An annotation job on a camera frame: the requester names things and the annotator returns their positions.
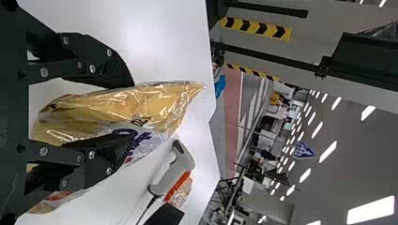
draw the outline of black cable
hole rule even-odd
[[[153,203],[155,203],[155,201],[156,201],[158,198],[159,198],[159,197],[154,196],[154,197],[150,200],[149,204],[146,206],[146,209],[144,210],[143,214],[140,216],[140,218],[138,219],[138,221],[135,223],[135,225],[139,225],[139,224],[140,224],[140,222],[141,222],[141,220],[143,219],[145,213],[148,211],[148,209],[149,209],[150,207],[152,207]]]

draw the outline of plastic bag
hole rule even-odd
[[[123,167],[144,158],[169,139],[182,122],[192,99],[204,88],[199,82],[152,82],[132,88],[66,95],[38,113],[31,139],[60,146],[116,130],[133,129],[140,141]],[[30,213],[47,213],[77,195],[55,192]]]

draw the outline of yellow and black striped tape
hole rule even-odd
[[[267,38],[277,38],[289,41],[292,35],[292,27],[277,26],[271,23],[253,22],[233,17],[224,17],[221,25],[225,29],[237,30],[251,35],[258,35]]]
[[[254,76],[257,76],[257,77],[267,78],[268,80],[271,80],[271,81],[274,81],[274,82],[278,82],[280,80],[279,77],[275,77],[275,76],[269,75],[269,74],[267,74],[265,72],[260,72],[260,71],[254,70],[252,68],[241,67],[240,65],[231,64],[231,63],[225,63],[225,64],[231,69],[240,70],[240,71],[242,71],[244,73],[251,74],[251,75],[254,75]]]

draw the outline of white table surface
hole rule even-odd
[[[198,224],[220,178],[208,121],[216,101],[211,70],[205,1],[186,0],[20,0],[20,6],[56,32],[79,32],[111,46],[126,61],[134,80],[191,80],[206,83],[189,106],[177,137],[191,151],[196,168],[180,224]],[[53,80],[30,87],[30,127],[53,98],[98,87]],[[171,142],[120,171],[83,197],[51,214],[23,215],[18,225],[135,224],[150,194],[146,187],[167,168]]]

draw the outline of blue sign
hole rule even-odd
[[[293,157],[296,159],[316,158],[316,154],[307,143],[297,142]]]

